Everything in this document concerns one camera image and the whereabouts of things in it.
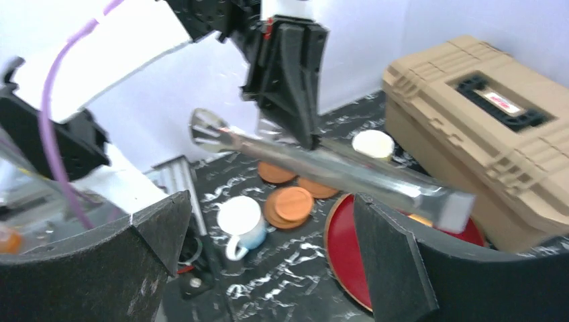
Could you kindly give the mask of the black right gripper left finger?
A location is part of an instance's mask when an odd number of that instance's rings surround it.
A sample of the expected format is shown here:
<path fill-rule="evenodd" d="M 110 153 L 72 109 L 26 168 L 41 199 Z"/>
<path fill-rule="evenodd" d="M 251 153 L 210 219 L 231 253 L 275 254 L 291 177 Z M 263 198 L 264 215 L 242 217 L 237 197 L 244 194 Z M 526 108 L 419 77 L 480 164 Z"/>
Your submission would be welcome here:
<path fill-rule="evenodd" d="M 1 257 L 2 321 L 153 321 L 191 216 L 188 191 Z"/>

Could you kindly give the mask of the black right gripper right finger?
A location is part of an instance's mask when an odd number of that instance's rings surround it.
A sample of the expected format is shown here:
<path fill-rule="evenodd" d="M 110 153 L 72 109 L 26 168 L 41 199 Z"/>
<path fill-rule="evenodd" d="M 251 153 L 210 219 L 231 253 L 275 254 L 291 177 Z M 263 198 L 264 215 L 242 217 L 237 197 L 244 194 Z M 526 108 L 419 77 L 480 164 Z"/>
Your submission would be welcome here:
<path fill-rule="evenodd" d="M 365 195 L 354 221 L 376 321 L 567 321 L 568 255 L 456 239 Z"/>

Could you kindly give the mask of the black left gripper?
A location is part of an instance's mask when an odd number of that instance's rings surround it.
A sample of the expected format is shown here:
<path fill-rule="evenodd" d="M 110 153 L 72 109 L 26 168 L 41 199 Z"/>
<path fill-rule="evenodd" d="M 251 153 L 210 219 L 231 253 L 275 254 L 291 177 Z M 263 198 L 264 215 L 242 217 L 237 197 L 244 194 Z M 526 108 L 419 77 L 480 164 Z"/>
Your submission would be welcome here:
<path fill-rule="evenodd" d="M 226 1 L 223 36 L 250 65 L 242 97 L 314 149 L 320 134 L 319 79 L 329 30 L 311 1 Z"/>

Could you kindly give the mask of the orange round cookie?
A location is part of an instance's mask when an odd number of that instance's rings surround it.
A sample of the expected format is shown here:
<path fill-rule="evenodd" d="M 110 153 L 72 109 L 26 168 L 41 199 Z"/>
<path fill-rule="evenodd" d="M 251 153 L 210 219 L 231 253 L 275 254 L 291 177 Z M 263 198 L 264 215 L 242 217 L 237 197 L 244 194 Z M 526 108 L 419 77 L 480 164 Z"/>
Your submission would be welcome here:
<path fill-rule="evenodd" d="M 433 225 L 433 223 L 430 220 L 425 219 L 425 218 L 418 216 L 416 214 L 410 214 L 410 215 L 408 215 L 408 218 L 414 219 L 414 220 L 416 220 L 416 221 L 418 221 L 418 222 L 420 222 L 426 226 L 429 226 L 429 227 L 431 227 Z"/>

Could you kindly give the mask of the black tongs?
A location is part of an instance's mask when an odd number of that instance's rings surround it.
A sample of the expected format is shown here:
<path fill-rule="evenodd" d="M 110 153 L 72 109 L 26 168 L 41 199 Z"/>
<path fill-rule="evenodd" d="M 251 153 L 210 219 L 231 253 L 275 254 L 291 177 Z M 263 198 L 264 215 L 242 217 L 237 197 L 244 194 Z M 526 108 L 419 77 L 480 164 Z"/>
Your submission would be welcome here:
<path fill-rule="evenodd" d="M 317 149 L 307 151 L 250 136 L 207 109 L 193 111 L 189 131 L 193 143 L 208 152 L 237 151 L 337 190 L 370 195 L 454 233 L 464 231 L 474 206 L 475 196 L 470 193 L 331 139 L 323 138 Z"/>

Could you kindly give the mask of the pale yellow mug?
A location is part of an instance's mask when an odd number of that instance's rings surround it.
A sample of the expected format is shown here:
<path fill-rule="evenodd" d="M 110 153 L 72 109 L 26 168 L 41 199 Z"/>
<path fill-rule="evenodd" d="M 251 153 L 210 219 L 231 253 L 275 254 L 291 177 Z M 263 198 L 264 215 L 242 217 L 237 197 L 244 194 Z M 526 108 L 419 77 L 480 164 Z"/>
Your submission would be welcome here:
<path fill-rule="evenodd" d="M 395 141 L 383 131 L 367 129 L 352 138 L 355 151 L 380 160 L 390 160 L 395 152 Z"/>

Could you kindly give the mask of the small light wooden coaster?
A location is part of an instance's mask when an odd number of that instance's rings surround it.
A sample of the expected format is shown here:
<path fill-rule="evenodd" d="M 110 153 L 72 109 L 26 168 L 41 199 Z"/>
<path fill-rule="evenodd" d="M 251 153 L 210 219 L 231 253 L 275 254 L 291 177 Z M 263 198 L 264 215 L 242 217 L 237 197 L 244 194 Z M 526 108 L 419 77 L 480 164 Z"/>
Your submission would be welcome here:
<path fill-rule="evenodd" d="M 285 221 L 303 221 L 314 206 L 312 195 L 304 188 L 292 186 L 278 192 L 274 202 L 276 214 Z"/>

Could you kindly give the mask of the white mug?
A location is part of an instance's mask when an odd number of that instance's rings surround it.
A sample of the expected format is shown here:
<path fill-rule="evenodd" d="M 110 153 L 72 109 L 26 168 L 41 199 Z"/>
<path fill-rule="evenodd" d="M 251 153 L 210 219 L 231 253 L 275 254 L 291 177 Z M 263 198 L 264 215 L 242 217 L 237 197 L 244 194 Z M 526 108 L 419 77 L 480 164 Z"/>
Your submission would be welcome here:
<path fill-rule="evenodd" d="M 251 197 L 233 197 L 218 207 L 217 224 L 230 236 L 225 257 L 239 261 L 266 239 L 267 222 L 259 203 Z"/>

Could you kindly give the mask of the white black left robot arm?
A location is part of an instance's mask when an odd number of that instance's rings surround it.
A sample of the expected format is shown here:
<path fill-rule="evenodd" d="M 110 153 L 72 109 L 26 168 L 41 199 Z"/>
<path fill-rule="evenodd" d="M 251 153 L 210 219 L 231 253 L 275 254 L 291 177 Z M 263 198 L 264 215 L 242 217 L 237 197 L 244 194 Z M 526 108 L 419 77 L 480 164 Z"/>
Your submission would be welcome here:
<path fill-rule="evenodd" d="M 75 211 L 74 187 L 127 214 L 166 197 L 107 139 L 87 105 L 158 58 L 217 32 L 250 68 L 242 97 L 304 148 L 318 145 L 319 73 L 328 30 L 310 1 L 111 1 L 54 53 L 12 60 L 1 125 Z"/>

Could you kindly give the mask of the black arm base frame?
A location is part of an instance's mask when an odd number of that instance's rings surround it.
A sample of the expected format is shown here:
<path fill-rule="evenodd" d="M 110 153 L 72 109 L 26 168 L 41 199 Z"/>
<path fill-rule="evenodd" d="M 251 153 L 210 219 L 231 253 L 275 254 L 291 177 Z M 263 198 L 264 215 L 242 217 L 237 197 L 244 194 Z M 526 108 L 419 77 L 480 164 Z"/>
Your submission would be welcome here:
<path fill-rule="evenodd" d="M 231 321 L 221 294 L 219 263 L 194 186 L 195 171 L 184 156 L 179 156 L 155 166 L 147 177 L 167 193 L 190 191 L 193 212 L 176 274 L 168 279 L 156 320 Z"/>

